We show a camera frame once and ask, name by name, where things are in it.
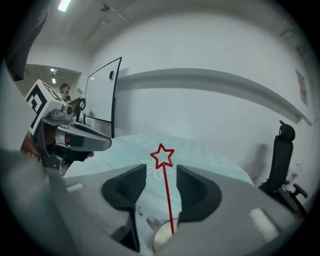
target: ceiling light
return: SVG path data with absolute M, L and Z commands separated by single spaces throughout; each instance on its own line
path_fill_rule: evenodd
M 71 0 L 61 0 L 58 10 L 65 12 Z

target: gray device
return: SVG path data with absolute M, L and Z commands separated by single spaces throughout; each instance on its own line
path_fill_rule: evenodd
M 138 253 L 135 202 L 145 188 L 146 169 L 145 164 L 137 164 L 65 178 L 68 196 L 81 214 L 67 209 L 65 213 L 73 216 L 74 224 L 98 227 L 97 239 L 107 234 Z M 182 206 L 178 229 L 156 255 L 249 254 L 280 237 L 295 220 L 286 208 L 244 181 L 183 165 L 177 166 L 176 175 Z M 74 224 L 68 226 L 74 240 L 89 239 L 85 230 L 79 235 L 81 228 Z M 104 242 L 106 252 L 111 244 Z M 112 255 L 120 255 L 120 251 L 114 250 Z
M 41 154 L 43 166 L 59 170 L 73 161 L 84 161 L 92 151 L 110 148 L 111 139 L 89 126 L 73 121 L 72 106 L 64 102 L 55 91 L 37 80 L 26 96 L 36 112 L 29 128 L 35 149 Z M 54 134 L 55 143 L 46 141 Z

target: circular object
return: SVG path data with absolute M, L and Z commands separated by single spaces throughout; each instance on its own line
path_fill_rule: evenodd
M 67 110 L 66 110 L 66 113 L 67 113 L 68 115 L 71 115 L 71 113 L 72 113 L 72 107 L 71 107 L 71 106 L 68 106 L 68 108 L 67 108 Z
M 178 219 L 173 219 L 173 228 L 174 231 L 178 229 Z M 165 245 L 166 242 L 172 237 L 171 232 L 171 224 L 170 220 L 162 224 L 159 229 L 155 232 L 153 240 L 152 240 L 152 249 L 156 253 L 158 252 L 162 246 Z
M 99 7 L 99 9 L 100 9 L 101 12 L 104 12 L 104 13 L 105 13 L 105 12 L 107 12 L 107 11 L 110 10 L 110 6 L 107 5 L 107 4 L 101 4 L 100 7 Z

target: table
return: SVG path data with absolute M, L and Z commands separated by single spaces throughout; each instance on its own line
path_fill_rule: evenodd
M 168 202 L 162 169 L 156 169 L 156 161 L 150 153 L 157 151 L 162 143 L 166 149 L 174 149 L 171 157 L 173 167 L 166 167 L 172 215 L 181 212 L 181 198 L 176 187 L 177 165 L 192 166 L 242 180 L 253 185 L 249 175 L 235 162 L 210 149 L 209 145 L 200 145 L 194 140 L 168 135 L 129 135 L 112 139 L 111 147 L 106 151 L 95 152 L 94 157 L 84 162 L 73 162 L 65 178 L 97 174 L 135 164 L 146 164 L 146 186 L 136 202 L 136 226 L 139 236 L 140 252 L 151 255 L 150 239 L 153 231 L 146 222 L 147 216 L 154 216 L 160 222 L 169 219 Z

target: white wall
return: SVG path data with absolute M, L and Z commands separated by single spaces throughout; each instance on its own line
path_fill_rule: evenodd
M 197 68 L 249 79 L 294 103 L 314 121 L 310 93 L 308 106 L 300 100 L 295 69 L 304 77 L 307 74 L 298 55 L 276 36 L 245 20 L 199 9 L 158 14 L 102 46 L 95 53 L 92 70 L 120 56 L 126 75 Z
M 169 68 L 234 74 L 270 88 L 314 115 L 308 74 L 299 56 L 279 38 L 224 14 L 188 10 L 149 17 L 99 48 L 91 73 L 118 57 L 123 58 L 122 75 Z M 308 106 L 300 100 L 295 69 L 306 78 Z M 301 185 L 309 194 L 317 189 L 319 161 L 309 154 L 311 147 L 320 145 L 320 138 L 313 137 L 314 125 L 282 115 L 279 106 L 271 106 L 260 95 L 215 81 L 169 78 L 118 82 L 115 96 L 116 137 L 161 132 L 210 144 L 237 162 L 257 185 L 269 176 L 274 137 L 282 120 L 296 131 L 290 167 L 297 169 L 303 163 Z
M 60 86 L 63 83 L 67 83 L 73 89 L 73 86 L 79 84 L 79 74 L 77 73 L 66 73 L 63 69 L 59 69 L 62 72 L 62 76 L 56 77 L 56 84 L 52 83 L 52 78 L 50 76 L 50 67 L 52 66 L 26 66 L 27 72 L 24 72 L 23 80 L 14 82 L 21 94 L 25 97 L 34 83 L 40 79 L 47 85 L 51 86 L 55 92 L 60 90 Z
M 301 195 L 298 198 L 302 202 L 312 201 L 316 197 L 313 194 L 319 189 L 319 175 L 320 175 L 320 65 L 317 57 L 313 52 L 310 52 L 303 59 L 309 78 L 313 86 L 313 104 L 315 110 L 315 116 L 317 119 L 314 125 L 310 129 L 301 127 L 300 131 L 305 133 L 306 138 L 312 138 L 312 140 L 305 140 L 306 157 L 303 159 L 302 168 L 298 177 L 294 180 L 294 183 L 299 184 L 302 188 L 307 188 L 309 193 L 308 199 L 304 199 Z M 311 203 L 306 203 L 306 208 L 311 209 Z
M 71 87 L 70 97 L 79 97 L 78 87 L 85 88 L 90 75 L 91 54 L 83 53 L 55 44 L 38 44 L 35 42 L 30 49 L 27 64 L 44 65 L 62 68 L 81 73 L 78 84 Z

